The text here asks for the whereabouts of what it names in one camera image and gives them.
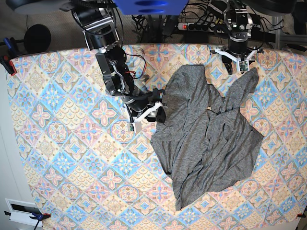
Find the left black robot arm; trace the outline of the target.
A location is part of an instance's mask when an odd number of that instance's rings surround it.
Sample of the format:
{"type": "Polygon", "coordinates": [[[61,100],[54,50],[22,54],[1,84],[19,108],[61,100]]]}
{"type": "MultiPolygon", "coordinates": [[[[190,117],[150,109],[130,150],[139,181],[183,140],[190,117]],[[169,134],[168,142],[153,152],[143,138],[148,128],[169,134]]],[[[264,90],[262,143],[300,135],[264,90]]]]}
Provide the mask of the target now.
{"type": "Polygon", "coordinates": [[[234,63],[237,72],[250,70],[250,63],[255,61],[254,56],[262,53],[262,46],[248,47],[254,22],[246,9],[246,5],[228,0],[223,12],[224,24],[216,25],[213,32],[219,38],[228,40],[228,46],[217,47],[211,53],[222,57],[222,63],[229,75],[233,74],[234,63]]]}

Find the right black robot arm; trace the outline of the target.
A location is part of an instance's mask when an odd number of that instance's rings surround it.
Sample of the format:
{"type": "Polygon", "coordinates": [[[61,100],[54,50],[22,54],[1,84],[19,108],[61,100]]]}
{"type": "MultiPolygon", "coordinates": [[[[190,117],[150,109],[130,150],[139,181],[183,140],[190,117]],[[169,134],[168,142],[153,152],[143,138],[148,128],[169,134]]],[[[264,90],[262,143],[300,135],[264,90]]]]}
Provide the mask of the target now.
{"type": "Polygon", "coordinates": [[[106,92],[122,99],[130,119],[129,129],[137,132],[141,121],[164,123],[166,115],[161,94],[164,90],[144,92],[135,85],[136,74],[128,69],[128,54],[119,43],[116,29],[116,5],[73,0],[71,14],[82,29],[87,46],[96,50],[106,92]]]}

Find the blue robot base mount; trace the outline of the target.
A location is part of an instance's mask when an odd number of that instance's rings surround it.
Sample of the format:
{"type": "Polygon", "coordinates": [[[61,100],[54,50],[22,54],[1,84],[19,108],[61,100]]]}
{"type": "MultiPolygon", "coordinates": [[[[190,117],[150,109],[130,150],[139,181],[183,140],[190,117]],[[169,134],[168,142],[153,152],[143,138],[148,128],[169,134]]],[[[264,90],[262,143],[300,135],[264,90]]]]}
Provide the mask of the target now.
{"type": "Polygon", "coordinates": [[[114,0],[124,15],[180,15],[188,0],[114,0]]]}

